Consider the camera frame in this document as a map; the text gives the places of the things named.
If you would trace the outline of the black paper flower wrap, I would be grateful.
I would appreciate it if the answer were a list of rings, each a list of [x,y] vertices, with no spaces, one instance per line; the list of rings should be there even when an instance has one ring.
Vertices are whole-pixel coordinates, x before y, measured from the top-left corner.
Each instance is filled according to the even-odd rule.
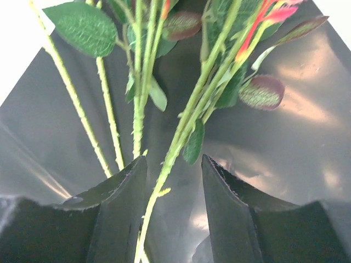
[[[133,156],[133,101],[127,55],[116,41],[122,24],[109,1],[33,1],[51,36],[112,172],[138,157],[147,163],[143,217],[171,145],[179,114],[200,76],[201,32],[155,60],[153,84],[164,111],[148,98],[141,154]],[[203,13],[207,1],[177,1],[173,11]],[[148,262],[215,262],[202,181],[202,157],[273,197],[305,205],[350,204],[350,50],[314,1],[298,10],[248,58],[266,49],[258,70],[285,86],[274,110],[242,101],[215,110],[199,158],[179,156],[168,193],[153,208],[144,244]],[[27,1],[1,1],[1,55],[21,61],[31,41],[39,51],[1,102],[1,198],[62,204],[108,179],[90,144]]]

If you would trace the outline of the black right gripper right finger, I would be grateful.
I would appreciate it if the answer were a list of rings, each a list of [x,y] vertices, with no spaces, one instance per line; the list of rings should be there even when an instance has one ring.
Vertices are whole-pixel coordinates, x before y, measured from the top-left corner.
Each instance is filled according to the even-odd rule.
[[[295,205],[202,157],[215,262],[350,262],[350,204]]]

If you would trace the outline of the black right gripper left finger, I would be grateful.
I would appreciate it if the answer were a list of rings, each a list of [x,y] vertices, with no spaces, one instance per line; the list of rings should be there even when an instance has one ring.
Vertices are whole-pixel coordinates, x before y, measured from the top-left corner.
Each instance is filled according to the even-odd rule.
[[[124,170],[62,204],[1,198],[1,262],[133,262],[147,163]]]

